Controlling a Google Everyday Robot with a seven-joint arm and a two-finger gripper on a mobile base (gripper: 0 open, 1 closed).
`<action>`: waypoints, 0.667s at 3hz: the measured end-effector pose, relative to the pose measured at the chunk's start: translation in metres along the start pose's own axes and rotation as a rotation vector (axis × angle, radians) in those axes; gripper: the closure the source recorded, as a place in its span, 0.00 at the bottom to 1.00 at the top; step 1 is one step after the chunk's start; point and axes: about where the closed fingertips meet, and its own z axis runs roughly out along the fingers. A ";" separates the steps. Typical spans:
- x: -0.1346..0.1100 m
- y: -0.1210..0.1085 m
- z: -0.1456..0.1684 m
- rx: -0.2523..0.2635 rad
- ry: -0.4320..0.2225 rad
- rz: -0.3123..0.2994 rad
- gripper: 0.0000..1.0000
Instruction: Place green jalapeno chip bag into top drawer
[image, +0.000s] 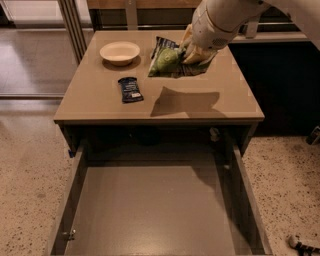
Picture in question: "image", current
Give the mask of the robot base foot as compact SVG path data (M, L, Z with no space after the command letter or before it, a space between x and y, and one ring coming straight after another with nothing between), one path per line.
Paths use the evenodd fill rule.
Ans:
M288 243L291 248L298 251L299 256L320 256L320 242L317 240L291 235Z

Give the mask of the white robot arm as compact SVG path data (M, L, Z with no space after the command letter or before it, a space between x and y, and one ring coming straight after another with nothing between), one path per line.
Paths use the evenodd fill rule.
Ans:
M180 47L184 64L208 62L238 35L240 27L274 7L320 49L320 0L202 0Z

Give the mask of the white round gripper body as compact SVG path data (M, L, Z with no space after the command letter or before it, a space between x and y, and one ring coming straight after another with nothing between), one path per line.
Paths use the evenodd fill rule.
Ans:
M224 48L237 34L235 1L202 1L192 17L192 39L204 50Z

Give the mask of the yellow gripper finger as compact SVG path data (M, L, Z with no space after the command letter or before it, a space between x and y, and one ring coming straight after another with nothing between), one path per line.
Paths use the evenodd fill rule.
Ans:
M181 39L179 48L187 50L192 46L192 25L188 24Z
M216 50L203 50L190 45L183 58L183 64L207 63L217 54Z

